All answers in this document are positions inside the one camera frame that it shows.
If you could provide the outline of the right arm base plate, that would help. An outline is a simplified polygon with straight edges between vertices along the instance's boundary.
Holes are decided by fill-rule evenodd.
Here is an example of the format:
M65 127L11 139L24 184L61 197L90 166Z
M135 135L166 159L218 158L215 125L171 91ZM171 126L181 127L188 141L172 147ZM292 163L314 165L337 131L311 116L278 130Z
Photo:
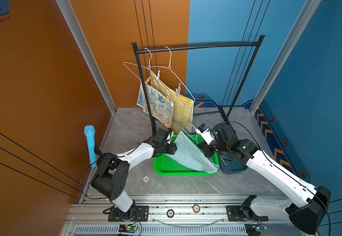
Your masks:
M229 222L260 222L260 221L269 221L267 216L257 216L255 215L249 207L241 207L241 206L226 206L227 217Z

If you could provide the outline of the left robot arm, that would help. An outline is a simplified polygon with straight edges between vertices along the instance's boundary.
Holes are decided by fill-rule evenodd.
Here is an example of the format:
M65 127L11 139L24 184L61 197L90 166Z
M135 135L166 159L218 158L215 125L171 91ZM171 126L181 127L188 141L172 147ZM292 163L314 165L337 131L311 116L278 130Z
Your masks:
M98 149L97 171L91 180L91 186L113 203L126 220L136 213L135 201L124 190L128 173L141 162L161 156L175 154L177 147L171 142L172 128L160 128L155 135L140 143L136 148L122 154L104 153Z

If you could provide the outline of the black clothes rack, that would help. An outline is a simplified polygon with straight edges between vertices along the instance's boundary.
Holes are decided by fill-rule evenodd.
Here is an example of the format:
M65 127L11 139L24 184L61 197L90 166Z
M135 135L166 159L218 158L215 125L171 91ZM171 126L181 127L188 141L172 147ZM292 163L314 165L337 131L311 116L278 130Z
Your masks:
M234 96L234 99L231 103L230 109L229 111L226 113L223 110L222 106L218 106L218 110L215 111L215 113L219 113L221 114L224 123L229 124L229 116L233 110L233 107L235 106L235 103L239 97L239 94L242 90L242 87L247 79L247 76L249 74L249 71L253 65L254 59L263 43L263 40L266 36L265 35L261 35L258 39L258 41L254 41L254 42L221 42L221 43L203 43L203 44L192 44L192 45L180 45L180 46L175 46L175 47L171 47L169 49L167 48L153 48L153 49L139 49L137 47L137 44L135 42L132 42L131 45L133 46L133 50L134 50L134 54L136 57L136 61L137 63L135 64L138 67L138 71L139 71L139 79L140 79L140 84L142 85L142 87L146 87L145 86L145 80L144 80L144 75L143 75L143 71L142 71L142 66L140 64L140 58L139 56L142 54L153 54L153 53L161 53L161 52L166 52L166 51L187 51L187 50L195 50L195 49L207 49L207 48L222 48L222 47L254 47L255 50L254 52L251 54L251 60L248 63L245 63L247 65L246 72L243 75L242 81L238 87L238 90Z

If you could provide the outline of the dark teal tray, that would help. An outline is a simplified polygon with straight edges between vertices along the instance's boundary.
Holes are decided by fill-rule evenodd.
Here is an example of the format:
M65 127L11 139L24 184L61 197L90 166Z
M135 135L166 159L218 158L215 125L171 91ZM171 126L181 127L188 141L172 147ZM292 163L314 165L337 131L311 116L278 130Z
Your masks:
M247 166L242 164L241 162L232 159L228 154L219 154L218 153L218 158L219 158L219 165L220 165L220 170L228 175L231 174L238 174L241 173L245 170L247 170Z

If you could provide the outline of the green plastic basket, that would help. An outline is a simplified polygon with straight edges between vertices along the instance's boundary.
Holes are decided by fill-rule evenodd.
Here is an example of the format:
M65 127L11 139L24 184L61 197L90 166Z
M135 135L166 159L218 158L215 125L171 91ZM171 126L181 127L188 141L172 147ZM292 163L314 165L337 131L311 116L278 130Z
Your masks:
M171 139L171 143L173 143L178 135L173 135ZM201 135L187 135L188 139L190 139L196 146L198 143L204 141L203 137ZM209 158L209 160L217 165L219 167L219 158L217 154L215 153L214 155ZM161 156L154 157L153 159L153 168L155 172L159 175L162 176L201 176L201 175L208 175L212 176L215 173L209 174L206 172L198 172L193 169L187 168L178 162L174 161L173 159L169 158L165 154L162 154Z

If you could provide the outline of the yellow striped towel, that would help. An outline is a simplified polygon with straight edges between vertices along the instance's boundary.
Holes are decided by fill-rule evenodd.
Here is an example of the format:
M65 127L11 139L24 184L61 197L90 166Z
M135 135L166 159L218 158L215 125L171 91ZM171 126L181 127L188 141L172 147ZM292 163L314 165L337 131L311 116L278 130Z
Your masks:
M169 88L160 79L157 79L157 75L154 72L150 72L150 81L152 87L157 89L165 96L169 96L173 102L173 116L171 121L171 128L175 134L178 134L182 129L187 132L191 132L193 123L193 108L194 101L179 95L176 97L175 91Z

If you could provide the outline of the orange clothespin lower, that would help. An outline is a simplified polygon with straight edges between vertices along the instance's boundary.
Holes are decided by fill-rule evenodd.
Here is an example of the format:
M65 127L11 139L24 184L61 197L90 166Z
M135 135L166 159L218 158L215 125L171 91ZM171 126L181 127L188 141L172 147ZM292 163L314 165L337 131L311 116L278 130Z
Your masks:
M170 97L169 96L166 96L166 98L164 99L164 102L170 102Z

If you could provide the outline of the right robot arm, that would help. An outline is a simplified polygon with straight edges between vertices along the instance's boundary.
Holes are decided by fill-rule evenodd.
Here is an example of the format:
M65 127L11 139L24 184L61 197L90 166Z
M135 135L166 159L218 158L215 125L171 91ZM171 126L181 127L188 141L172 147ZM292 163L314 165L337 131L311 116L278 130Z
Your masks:
M274 200L250 195L241 205L245 220L273 217L291 222L306 234L317 233L328 213L331 192L326 187L315 187L297 177L267 155L255 140L238 139L229 123L217 124L213 129L202 124L196 132L204 139L198 147L206 157L227 154L231 160L261 174L287 196L285 200Z

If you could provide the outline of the circuit board right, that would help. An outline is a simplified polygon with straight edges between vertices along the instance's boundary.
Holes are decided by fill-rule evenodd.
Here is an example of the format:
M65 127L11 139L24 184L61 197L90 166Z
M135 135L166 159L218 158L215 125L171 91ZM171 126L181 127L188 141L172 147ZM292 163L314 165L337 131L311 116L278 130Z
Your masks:
M245 225L245 229L248 236L260 236L264 227L260 225Z

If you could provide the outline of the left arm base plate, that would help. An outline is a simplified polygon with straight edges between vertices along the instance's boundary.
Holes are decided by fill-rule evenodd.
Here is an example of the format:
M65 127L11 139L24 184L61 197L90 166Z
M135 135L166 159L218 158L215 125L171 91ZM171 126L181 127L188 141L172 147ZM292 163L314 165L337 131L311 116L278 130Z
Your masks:
M134 206L127 212L123 212L116 206L110 208L109 222L134 222L139 220L140 222L146 222L149 216L149 206Z

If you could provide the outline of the green circuit board left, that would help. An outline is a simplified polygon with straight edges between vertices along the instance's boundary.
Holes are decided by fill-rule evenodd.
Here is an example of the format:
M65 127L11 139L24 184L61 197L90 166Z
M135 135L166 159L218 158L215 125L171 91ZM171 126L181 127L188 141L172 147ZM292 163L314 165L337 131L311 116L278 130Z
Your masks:
M134 234L138 231L138 226L134 225L119 225L119 234Z

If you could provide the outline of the bunny pattern towel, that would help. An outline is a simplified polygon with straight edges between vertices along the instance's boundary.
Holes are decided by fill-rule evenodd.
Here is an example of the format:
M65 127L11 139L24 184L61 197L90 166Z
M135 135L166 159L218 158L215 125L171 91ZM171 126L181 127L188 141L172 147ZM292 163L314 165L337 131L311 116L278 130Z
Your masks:
M152 117L159 120L165 127L170 128L173 116L172 100L164 102L166 96L148 84L146 84L146 89Z

